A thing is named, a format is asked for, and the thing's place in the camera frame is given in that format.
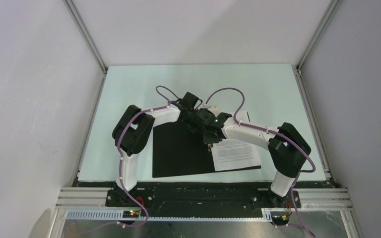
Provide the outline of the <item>printed paper sheet top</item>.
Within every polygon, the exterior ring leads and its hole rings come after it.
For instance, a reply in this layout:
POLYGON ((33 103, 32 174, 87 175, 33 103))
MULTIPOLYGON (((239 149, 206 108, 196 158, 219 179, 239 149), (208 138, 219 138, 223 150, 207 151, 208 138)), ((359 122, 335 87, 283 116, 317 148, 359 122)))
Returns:
POLYGON ((256 145, 236 139, 213 144, 211 153, 216 172, 255 169, 261 166, 256 145))

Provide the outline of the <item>red folder black inside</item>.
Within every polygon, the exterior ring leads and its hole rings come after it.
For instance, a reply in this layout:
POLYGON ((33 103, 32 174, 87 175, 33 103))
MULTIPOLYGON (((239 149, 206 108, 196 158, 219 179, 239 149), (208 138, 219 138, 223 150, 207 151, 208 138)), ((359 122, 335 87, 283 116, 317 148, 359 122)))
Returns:
POLYGON ((152 160, 154 178, 226 172, 215 171, 212 153, 208 152, 201 133, 191 132, 179 121, 162 124, 153 129, 152 160))

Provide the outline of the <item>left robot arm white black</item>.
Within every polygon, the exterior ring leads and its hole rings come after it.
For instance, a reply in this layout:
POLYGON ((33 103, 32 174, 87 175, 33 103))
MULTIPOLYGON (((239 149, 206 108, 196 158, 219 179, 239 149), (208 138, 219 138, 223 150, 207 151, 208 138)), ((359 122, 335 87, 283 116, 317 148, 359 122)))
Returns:
POLYGON ((154 136, 152 159, 155 178, 188 175, 185 163, 206 152, 202 134, 192 124, 192 116, 202 100, 187 92, 183 98, 168 100, 164 106, 141 109, 130 105, 115 126, 112 137, 120 154, 116 184, 122 190, 118 201, 132 206, 137 200, 138 157, 154 136))

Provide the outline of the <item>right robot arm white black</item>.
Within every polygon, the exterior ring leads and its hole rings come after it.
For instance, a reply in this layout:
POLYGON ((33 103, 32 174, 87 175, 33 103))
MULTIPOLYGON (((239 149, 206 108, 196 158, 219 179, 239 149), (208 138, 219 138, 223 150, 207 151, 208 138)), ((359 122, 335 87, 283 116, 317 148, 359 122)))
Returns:
POLYGON ((274 207, 282 207, 288 202, 288 192, 312 151, 295 127, 287 122, 271 128, 239 122, 228 113, 215 115, 209 109, 198 109, 190 125, 202 133, 203 142, 207 144, 236 139, 267 150, 276 169, 268 195, 274 207))

